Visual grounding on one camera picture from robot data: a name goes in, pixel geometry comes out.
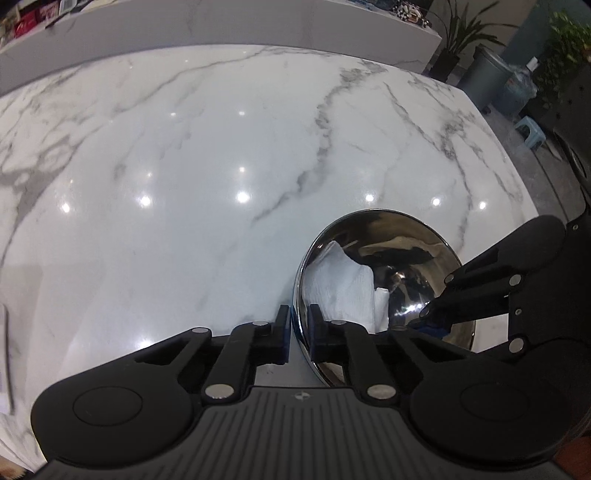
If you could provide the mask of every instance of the white counter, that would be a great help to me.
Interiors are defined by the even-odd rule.
[[[0,112],[15,401],[0,453],[30,468],[43,462],[29,423],[43,389],[194,326],[274,318],[338,217],[402,211],[466,262],[536,215],[463,92],[350,57],[146,51],[34,82]],[[506,339],[503,326],[479,325],[475,349]],[[260,377],[316,381],[294,346]]]
[[[346,0],[119,0],[92,6],[0,50],[0,94],[84,62],[195,44],[312,48],[421,73],[441,42],[431,28]]]

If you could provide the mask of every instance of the metal bowl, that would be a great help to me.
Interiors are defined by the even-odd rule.
[[[310,360],[306,308],[302,297],[304,272],[322,248],[336,241],[345,253],[374,272],[374,287],[390,292],[389,327],[406,325],[423,306],[441,294],[444,279],[462,266],[447,242],[416,218],[393,210],[360,210],[329,225],[316,238],[300,264],[293,294],[294,330],[304,356],[327,385],[344,384],[341,367]],[[443,340],[470,350],[474,322],[454,325]]]

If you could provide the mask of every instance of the potted plant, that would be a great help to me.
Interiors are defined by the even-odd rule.
[[[500,0],[495,0],[493,3],[487,5],[481,9],[471,20],[468,20],[468,2],[464,6],[464,10],[459,14],[457,9],[457,0],[454,0],[452,7],[451,0],[447,0],[449,6],[450,19],[449,23],[443,21],[437,14],[433,13],[437,17],[446,32],[446,46],[439,54],[437,61],[429,70],[431,78],[445,82],[449,77],[449,74],[460,61],[459,54],[470,44],[475,41],[487,40],[496,45],[505,45],[500,42],[496,35],[485,33],[484,29],[493,26],[512,27],[517,28],[517,25],[506,24],[506,23],[483,23],[479,20],[482,14],[488,12],[491,8],[495,8],[500,3]]]
[[[591,25],[581,25],[565,12],[554,12],[550,29],[541,67],[534,76],[545,110],[560,101],[569,81],[589,62],[591,54]]]

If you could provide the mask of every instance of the plastic stool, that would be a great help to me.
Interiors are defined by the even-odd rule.
[[[546,135],[540,126],[529,116],[523,117],[514,128],[518,132],[529,132],[525,139],[525,146],[531,150],[535,150],[546,141]]]

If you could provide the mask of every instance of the gray floor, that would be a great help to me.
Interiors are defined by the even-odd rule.
[[[463,73],[463,69],[456,68],[447,82],[456,85]],[[520,134],[513,130],[519,119],[509,120],[493,107],[484,118],[505,147],[540,215],[554,215],[568,222],[583,213],[584,200],[579,183],[561,155],[560,147],[550,148],[549,144],[555,145],[552,138],[532,152],[525,147]]]

